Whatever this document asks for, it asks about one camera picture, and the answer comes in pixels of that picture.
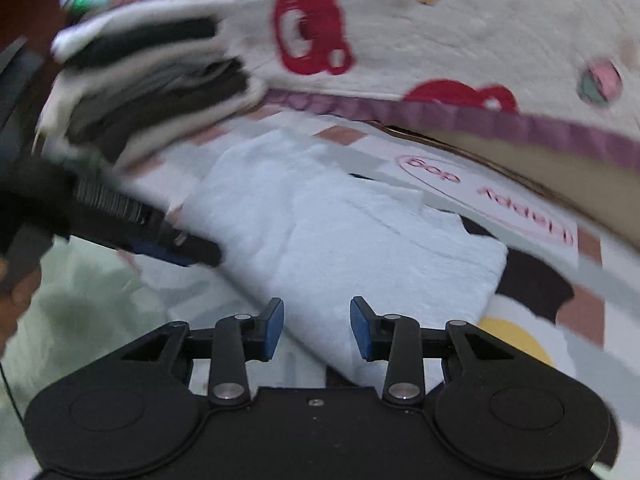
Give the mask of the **person's hand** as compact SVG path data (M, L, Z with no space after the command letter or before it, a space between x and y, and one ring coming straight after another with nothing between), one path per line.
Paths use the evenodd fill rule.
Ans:
M17 323L32 303L32 297L41 284L41 266L26 275L0 300L0 354L6 351L6 344L15 335Z

